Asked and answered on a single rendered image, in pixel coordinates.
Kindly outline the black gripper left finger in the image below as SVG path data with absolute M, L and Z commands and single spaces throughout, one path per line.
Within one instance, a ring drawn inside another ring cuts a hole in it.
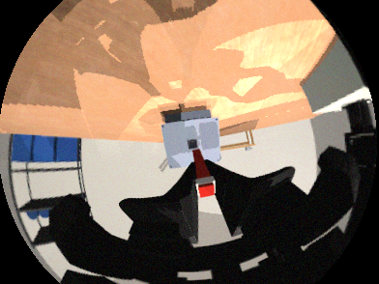
M 198 243 L 198 192 L 196 187 L 196 168 L 191 162 L 181 180 L 162 196 L 143 197 L 143 199 L 124 199 L 119 205 L 121 211 L 131 220 L 147 222 L 179 223 L 189 235 L 192 243 Z

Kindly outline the grey square panel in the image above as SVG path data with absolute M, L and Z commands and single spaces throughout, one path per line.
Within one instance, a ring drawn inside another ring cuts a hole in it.
M 210 110 L 175 112 L 161 124 L 169 168 L 189 168 L 192 150 L 200 149 L 204 160 L 220 161 L 219 118 Z

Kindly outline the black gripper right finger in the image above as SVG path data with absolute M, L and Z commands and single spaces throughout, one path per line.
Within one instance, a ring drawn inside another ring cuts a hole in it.
M 274 191 L 275 188 L 285 185 L 287 181 L 293 181 L 295 174 L 293 166 L 287 168 L 285 166 L 274 173 L 251 178 L 221 168 L 210 160 L 204 162 L 208 166 L 210 176 L 216 180 L 214 185 L 216 185 L 217 201 L 232 238 L 243 234 L 241 227 L 244 226 L 256 197 Z

